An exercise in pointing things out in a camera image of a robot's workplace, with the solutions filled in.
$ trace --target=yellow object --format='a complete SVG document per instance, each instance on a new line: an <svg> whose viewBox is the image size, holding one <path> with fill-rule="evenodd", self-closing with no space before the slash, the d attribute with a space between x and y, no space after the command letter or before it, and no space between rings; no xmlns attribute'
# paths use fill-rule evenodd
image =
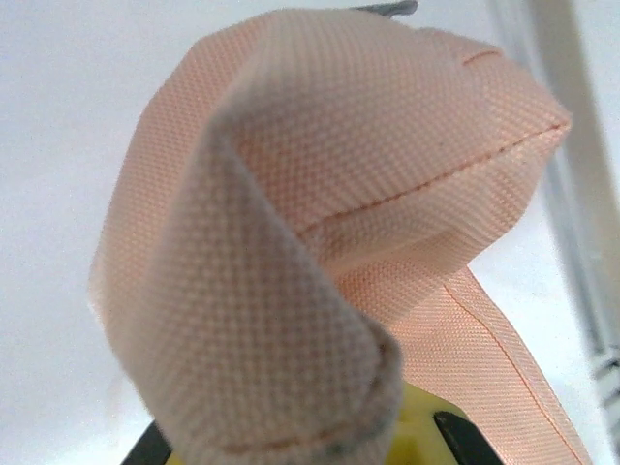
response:
<svg viewBox="0 0 620 465"><path fill-rule="evenodd" d="M173 452L165 465L183 465L183 462L181 462L181 459L174 455Z"/></svg>
<svg viewBox="0 0 620 465"><path fill-rule="evenodd" d="M405 383L403 403L386 465L458 465L433 418L450 412L463 419L465 413L453 404ZM166 465L183 465L174 455Z"/></svg>

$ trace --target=pink fabric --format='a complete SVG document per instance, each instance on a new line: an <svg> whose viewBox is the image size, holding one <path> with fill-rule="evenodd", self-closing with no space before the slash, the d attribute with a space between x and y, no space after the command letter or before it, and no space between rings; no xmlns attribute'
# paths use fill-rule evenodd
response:
<svg viewBox="0 0 620 465"><path fill-rule="evenodd" d="M497 48L364 12L196 43L139 121L91 275L177 453L381 464L404 377L507 464L590 463L467 269L569 126Z"/></svg>

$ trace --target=seam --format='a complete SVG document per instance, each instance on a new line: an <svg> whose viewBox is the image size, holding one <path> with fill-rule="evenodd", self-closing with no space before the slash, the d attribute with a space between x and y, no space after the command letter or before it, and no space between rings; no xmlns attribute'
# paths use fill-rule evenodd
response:
<svg viewBox="0 0 620 465"><path fill-rule="evenodd" d="M413 194L415 192L419 192L422 191L424 189L429 189L432 186L434 186L435 184L444 181L446 179L449 179L453 176L455 176L456 174L459 174L460 172L464 172L468 169L471 168L475 168L479 165L482 165L485 162L489 162L491 161L494 157L500 157L502 156L504 153L506 153L508 150L515 148L516 146L520 145L521 143L527 141L527 140L531 140L534 138L537 138L539 136L542 136L546 133L549 133L551 131L557 131L560 128L566 127L567 124L563 123L563 124L554 124L553 126L550 126L549 128L543 130L543 131L539 131L537 133L534 134L530 134L528 136L526 136L525 138L519 139L516 142L513 142L511 144L505 145L503 147L501 147L497 152L492 152L492 153L486 153L482 156L480 156L479 158L476 158L470 162L467 163L463 163L459 166L457 166L456 168L443 172L442 174L439 174L437 176L435 176L434 178L425 181L421 184L419 184L418 186L413 187L412 189L408 189L406 191L403 192L399 192L398 194L394 194L393 196L389 196L386 197L384 199L380 199L378 201L372 201L371 203L367 203L365 205L362 206L357 206L355 208L352 208L350 210L346 210L346 211L339 211L336 213L333 213L331 215L327 215L325 218L322 218L321 220L315 221L314 223L311 223L310 225L306 226L303 230L301 230L301 232L299 232L298 234L300 235L305 235L307 233L310 233L311 231L315 230L316 228L320 227L324 222L327 221L331 221L331 220L337 220L337 219L341 219L344 217L347 217L349 215L355 214L355 213L359 213L360 211L363 210L368 210L371 208L374 208L376 206L381 206L384 203L388 203L388 202L392 202L392 201L396 201L398 199L400 199L401 197L407 196L409 194Z"/></svg>
<svg viewBox="0 0 620 465"><path fill-rule="evenodd" d="M458 300L456 298L456 296L450 291L450 289L448 288L447 285L443 285L444 289L446 290L446 292L448 293L448 295L450 296L450 298L454 301L454 303L456 303L456 305L458 305L461 310L463 310L464 312L466 312L468 315L472 316L480 325L482 325L482 327L488 332L488 334L491 336L491 338L493 339L493 341L497 344L497 347L500 348L500 350L504 353L504 355L506 356L506 359L510 362L510 364L512 365L512 368L514 368L514 371L517 373L517 375L519 376L519 378L521 379L521 381L523 382L523 385L526 387L527 391L529 392L530 396L532 397L532 399L534 400L534 403L536 404L536 406L539 408L539 410L541 411L542 415L544 416L544 418L547 420L547 422L551 425L551 427L553 428L553 430L557 433L557 435L561 438L562 442L564 443L564 445L568 448L568 450L571 452L571 454L573 455L573 457L575 458L575 460L577 461L577 463L579 463L580 465L585 465L584 462L581 461L581 459L579 458L576 450L574 450L573 446L569 443L569 441L566 439L565 435L562 434L562 432L559 430L557 424L555 423L555 421L553 421L553 419L549 416L549 414L545 411L545 409L543 408L543 406L541 405L541 401L539 400L539 398L536 396L536 394L534 393L534 390L532 389L532 387L530 386L530 382L527 379L527 377L521 372L521 370L519 370L518 366L516 365L516 363L514 362L514 360L512 360L512 357L509 355L509 353L506 351L506 349L504 348L504 346L500 343L499 339L495 336L495 334L493 334L493 332L490 330L490 328L478 317L476 316L472 311L470 311L460 300Z"/></svg>

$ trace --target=white wall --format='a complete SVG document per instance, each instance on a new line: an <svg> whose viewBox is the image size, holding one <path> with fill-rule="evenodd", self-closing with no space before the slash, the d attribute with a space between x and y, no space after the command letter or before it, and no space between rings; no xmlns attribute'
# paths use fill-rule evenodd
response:
<svg viewBox="0 0 620 465"><path fill-rule="evenodd" d="M620 199L620 3L573 2Z"/></svg>
<svg viewBox="0 0 620 465"><path fill-rule="evenodd" d="M0 463L118 463L149 422L85 304L142 108L198 37L284 6L344 0L32 0L0 17ZM497 42L484 0L426 0L414 24ZM537 203L475 264L597 465L610 465L571 305Z"/></svg>

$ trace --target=fabric strap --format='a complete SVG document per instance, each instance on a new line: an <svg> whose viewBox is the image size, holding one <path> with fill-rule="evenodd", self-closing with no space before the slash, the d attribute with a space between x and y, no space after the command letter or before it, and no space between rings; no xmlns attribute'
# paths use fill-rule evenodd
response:
<svg viewBox="0 0 620 465"><path fill-rule="evenodd" d="M187 465L379 465L401 380L510 465L588 464L468 262L567 112L501 50L361 11L198 41L141 116L90 301Z"/></svg>

